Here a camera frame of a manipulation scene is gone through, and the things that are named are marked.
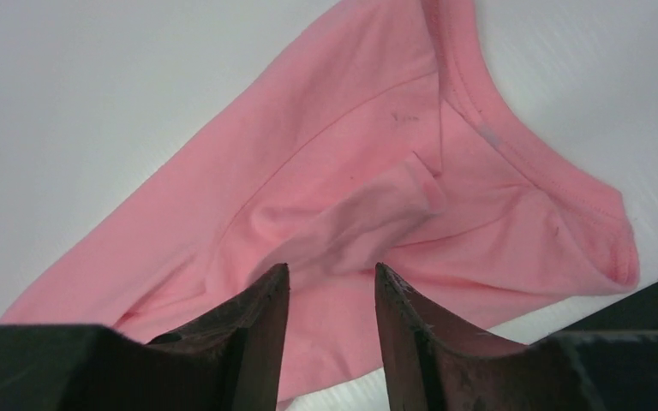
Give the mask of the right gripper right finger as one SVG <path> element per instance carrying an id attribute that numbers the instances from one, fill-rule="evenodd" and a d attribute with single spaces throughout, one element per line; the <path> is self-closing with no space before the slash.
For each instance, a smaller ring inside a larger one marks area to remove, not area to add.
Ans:
<path id="1" fill-rule="evenodd" d="M 431 301 L 384 264 L 375 311 L 393 410 L 658 410 L 658 331 L 562 331 L 530 345 Z"/>

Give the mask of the pink t shirt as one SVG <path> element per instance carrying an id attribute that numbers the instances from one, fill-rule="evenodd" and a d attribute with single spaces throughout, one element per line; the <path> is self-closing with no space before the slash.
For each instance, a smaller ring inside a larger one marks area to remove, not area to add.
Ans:
<path id="1" fill-rule="evenodd" d="M 146 342 L 285 263 L 285 409 L 381 366 L 378 262 L 481 328 L 637 286 L 620 192 L 510 110 L 471 1 L 336 4 L 3 322 Z"/>

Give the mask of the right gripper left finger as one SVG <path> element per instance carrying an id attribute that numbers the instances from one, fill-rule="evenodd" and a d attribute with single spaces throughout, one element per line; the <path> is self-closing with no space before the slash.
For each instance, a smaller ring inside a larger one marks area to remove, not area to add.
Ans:
<path id="1" fill-rule="evenodd" d="M 148 343 L 103 325 L 0 325 L 0 410 L 273 410 L 289 302 L 277 264 Z"/>

